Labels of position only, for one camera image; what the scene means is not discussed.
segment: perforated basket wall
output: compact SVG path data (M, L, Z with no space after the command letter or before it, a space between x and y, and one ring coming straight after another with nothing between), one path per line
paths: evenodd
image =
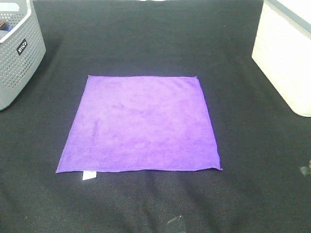
M20 93L46 51L32 1L20 0L18 5L18 12L2 12L0 9L0 19L16 27L26 17L28 7L31 7L31 15L26 21L0 43L0 110L7 107ZM25 41L27 46L19 54L17 50Z

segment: clear plastic piece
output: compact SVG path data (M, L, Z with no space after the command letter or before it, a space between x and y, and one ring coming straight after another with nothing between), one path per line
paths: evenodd
M300 166L299 169L304 176L310 175L311 174L311 160L309 162L309 166Z
M163 233L186 233L184 218L177 216L168 221Z

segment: basket handle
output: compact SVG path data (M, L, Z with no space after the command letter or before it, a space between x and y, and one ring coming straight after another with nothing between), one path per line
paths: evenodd
M33 4L33 0L19 0L19 1L26 2L27 14L7 35L5 35L2 39L0 39L0 44L2 44L7 38L9 38L13 33L15 33L17 29L19 29L20 26L23 25L23 23L25 23L25 21L30 17L32 13L31 5Z
M15 2L0 2L1 11L19 11L19 5Z

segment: gray plastic basket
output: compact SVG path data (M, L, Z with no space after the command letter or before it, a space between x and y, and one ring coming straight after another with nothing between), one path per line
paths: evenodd
M0 110L9 106L38 68L46 48L32 0L1 0L0 19L14 28L0 39Z

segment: white label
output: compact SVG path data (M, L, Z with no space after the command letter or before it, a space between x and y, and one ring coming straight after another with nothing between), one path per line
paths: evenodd
M88 180L96 177L96 171L84 171L82 180Z

